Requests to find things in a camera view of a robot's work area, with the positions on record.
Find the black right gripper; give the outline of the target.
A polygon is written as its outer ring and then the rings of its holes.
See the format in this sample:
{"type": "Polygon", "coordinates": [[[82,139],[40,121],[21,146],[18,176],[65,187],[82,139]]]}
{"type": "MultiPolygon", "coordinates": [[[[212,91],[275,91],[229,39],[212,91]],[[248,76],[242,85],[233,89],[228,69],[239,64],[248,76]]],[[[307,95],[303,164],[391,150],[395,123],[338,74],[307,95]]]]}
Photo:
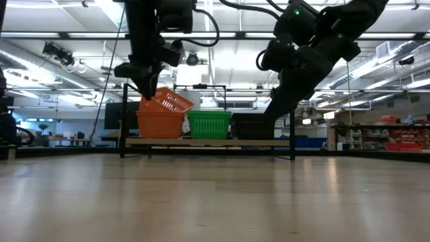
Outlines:
{"type": "Polygon", "coordinates": [[[301,46],[279,74],[280,86],[271,89],[271,101],[264,114],[279,118],[313,95],[314,88],[332,71],[333,63],[318,49],[301,46]]]}

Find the orange plastic slotted basket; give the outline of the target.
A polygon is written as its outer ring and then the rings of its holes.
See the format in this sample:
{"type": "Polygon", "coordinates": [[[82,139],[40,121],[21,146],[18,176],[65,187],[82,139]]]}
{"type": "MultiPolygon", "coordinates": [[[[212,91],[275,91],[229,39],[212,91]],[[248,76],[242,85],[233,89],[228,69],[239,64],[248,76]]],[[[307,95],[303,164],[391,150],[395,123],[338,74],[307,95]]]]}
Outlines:
{"type": "Polygon", "coordinates": [[[150,100],[141,98],[139,110],[145,112],[181,112],[191,110],[194,104],[188,99],[167,87],[160,87],[156,90],[155,96],[150,100]]]}
{"type": "Polygon", "coordinates": [[[136,111],[140,138],[179,138],[185,115],[180,112],[136,111]]]}

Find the black plastic slotted basket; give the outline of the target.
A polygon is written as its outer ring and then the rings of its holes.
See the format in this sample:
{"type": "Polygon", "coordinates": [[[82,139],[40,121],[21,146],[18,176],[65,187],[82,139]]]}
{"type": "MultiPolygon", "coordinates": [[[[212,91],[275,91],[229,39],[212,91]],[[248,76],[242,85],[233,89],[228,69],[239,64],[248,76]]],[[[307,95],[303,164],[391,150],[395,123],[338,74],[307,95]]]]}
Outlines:
{"type": "Polygon", "coordinates": [[[256,113],[234,113],[230,122],[232,137],[239,140],[273,140],[274,126],[274,120],[256,113]]]}

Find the black metal wood-board shelf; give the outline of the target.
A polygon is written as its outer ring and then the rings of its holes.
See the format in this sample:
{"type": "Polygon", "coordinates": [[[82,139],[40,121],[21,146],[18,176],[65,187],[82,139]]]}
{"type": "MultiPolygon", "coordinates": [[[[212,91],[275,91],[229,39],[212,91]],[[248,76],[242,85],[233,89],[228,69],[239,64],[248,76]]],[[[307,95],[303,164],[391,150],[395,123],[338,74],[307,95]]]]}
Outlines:
{"type": "MultiPolygon", "coordinates": [[[[173,90],[176,92],[176,87],[192,87],[186,85],[174,85],[173,90]]],[[[252,146],[252,147],[271,147],[271,150],[274,151],[274,147],[290,147],[290,159],[295,159],[295,129],[292,128],[292,143],[289,140],[214,140],[214,139],[200,139],[200,140],[192,140],[185,139],[179,140],[178,138],[149,138],[148,140],[144,140],[142,138],[129,138],[129,127],[126,123],[126,110],[128,103],[128,90],[132,89],[135,92],[139,92],[139,90],[131,84],[125,83],[123,86],[123,95],[122,95],[122,121],[120,126],[120,137],[119,137],[119,154],[121,158],[125,157],[127,152],[126,145],[147,145],[149,148],[155,145],[167,145],[167,146],[207,146],[207,147],[240,147],[240,146],[252,146]]]]}

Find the storage shelf with bins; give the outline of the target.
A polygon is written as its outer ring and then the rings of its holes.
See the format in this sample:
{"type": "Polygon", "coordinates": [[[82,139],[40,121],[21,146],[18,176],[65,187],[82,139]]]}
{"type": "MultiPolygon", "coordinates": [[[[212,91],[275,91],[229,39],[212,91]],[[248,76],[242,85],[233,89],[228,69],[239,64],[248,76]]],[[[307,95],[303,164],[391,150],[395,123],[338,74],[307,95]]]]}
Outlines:
{"type": "Polygon", "coordinates": [[[335,131],[337,150],[393,151],[422,153],[430,151],[430,120],[401,120],[396,116],[382,116],[373,123],[339,122],[331,126],[335,131]]]}

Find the blue storage bins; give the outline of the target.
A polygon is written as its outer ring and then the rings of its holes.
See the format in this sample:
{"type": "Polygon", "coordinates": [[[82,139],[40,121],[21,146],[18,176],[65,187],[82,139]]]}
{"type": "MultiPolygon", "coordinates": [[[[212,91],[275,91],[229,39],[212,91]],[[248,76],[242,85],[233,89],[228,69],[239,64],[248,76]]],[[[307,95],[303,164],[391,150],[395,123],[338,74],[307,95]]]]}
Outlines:
{"type": "Polygon", "coordinates": [[[309,138],[297,136],[295,138],[296,148],[320,149],[326,143],[327,138],[309,138]]]}

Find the black monitor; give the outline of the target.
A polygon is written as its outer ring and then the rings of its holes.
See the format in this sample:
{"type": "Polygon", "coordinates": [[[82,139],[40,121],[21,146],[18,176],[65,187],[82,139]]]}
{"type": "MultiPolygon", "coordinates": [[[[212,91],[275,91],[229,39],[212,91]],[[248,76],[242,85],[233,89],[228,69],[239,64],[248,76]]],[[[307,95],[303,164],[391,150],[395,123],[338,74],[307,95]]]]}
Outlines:
{"type": "MultiPolygon", "coordinates": [[[[138,129],[136,111],[139,110],[139,102],[128,102],[126,110],[126,123],[129,129],[138,129]]],[[[106,130],[120,129],[122,121],[122,103],[110,103],[105,106],[104,128],[106,130]]]]}

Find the green plastic slotted basket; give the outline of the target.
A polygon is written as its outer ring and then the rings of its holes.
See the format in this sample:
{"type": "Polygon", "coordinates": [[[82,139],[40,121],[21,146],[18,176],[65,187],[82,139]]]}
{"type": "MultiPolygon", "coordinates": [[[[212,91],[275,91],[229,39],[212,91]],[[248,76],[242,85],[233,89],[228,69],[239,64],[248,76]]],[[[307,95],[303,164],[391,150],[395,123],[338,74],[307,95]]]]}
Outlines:
{"type": "Polygon", "coordinates": [[[192,139],[226,140],[230,125],[230,112],[197,111],[187,113],[192,139]]]}

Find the silver ceiling duct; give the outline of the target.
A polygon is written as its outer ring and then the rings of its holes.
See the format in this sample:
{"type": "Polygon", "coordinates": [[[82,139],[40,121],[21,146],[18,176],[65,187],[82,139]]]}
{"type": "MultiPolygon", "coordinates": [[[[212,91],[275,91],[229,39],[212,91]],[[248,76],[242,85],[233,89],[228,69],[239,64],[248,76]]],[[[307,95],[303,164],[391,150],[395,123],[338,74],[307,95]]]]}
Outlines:
{"type": "Polygon", "coordinates": [[[383,42],[376,47],[373,55],[353,60],[352,63],[345,63],[345,70],[333,76],[323,86],[323,89],[337,89],[348,81],[363,79],[376,71],[390,68],[393,63],[413,55],[428,44],[430,44],[430,41],[425,40],[409,40],[403,43],[383,42]]]}

